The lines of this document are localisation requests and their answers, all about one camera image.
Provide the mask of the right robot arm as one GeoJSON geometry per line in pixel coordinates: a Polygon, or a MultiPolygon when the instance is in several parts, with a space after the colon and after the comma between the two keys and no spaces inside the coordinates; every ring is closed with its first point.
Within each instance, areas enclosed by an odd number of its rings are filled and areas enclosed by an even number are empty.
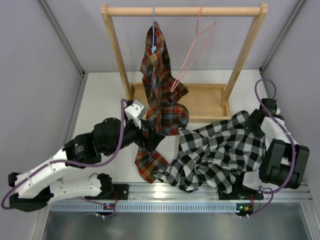
{"type": "Polygon", "coordinates": [[[284,182],[285,189],[298,189],[302,183],[310,150],[298,144],[280,115],[277,101],[263,98],[259,109],[255,109],[245,121],[245,128],[256,137],[264,137],[263,156],[260,167],[255,171],[244,172],[232,186],[235,199],[255,198],[262,200],[259,187],[264,190],[278,189],[284,182]]]}

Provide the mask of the black white checkered shirt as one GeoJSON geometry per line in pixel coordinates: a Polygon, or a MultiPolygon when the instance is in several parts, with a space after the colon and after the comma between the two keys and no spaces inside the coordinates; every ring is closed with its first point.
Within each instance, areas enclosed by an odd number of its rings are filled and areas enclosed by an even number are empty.
{"type": "Polygon", "coordinates": [[[264,156],[266,135],[247,126],[249,118],[242,110],[229,120],[195,130],[180,128],[177,155],[153,174],[187,193],[207,184],[230,194],[236,177],[258,170],[264,156]]]}

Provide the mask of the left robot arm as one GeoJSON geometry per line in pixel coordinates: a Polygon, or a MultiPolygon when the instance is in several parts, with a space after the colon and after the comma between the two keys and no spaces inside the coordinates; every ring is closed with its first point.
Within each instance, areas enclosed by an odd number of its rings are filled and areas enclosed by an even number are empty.
{"type": "Polygon", "coordinates": [[[1,207],[34,212],[65,199],[106,200],[114,197],[112,178],[106,173],[69,182],[63,177],[80,169],[100,168],[107,164],[102,162],[102,156],[112,161],[121,149],[131,144],[155,150],[165,136],[145,120],[142,125],[147,133],[133,120],[107,118],[96,124],[92,132],[77,135],[34,169],[25,173],[12,172],[8,175],[11,190],[1,201],[1,207]]]}

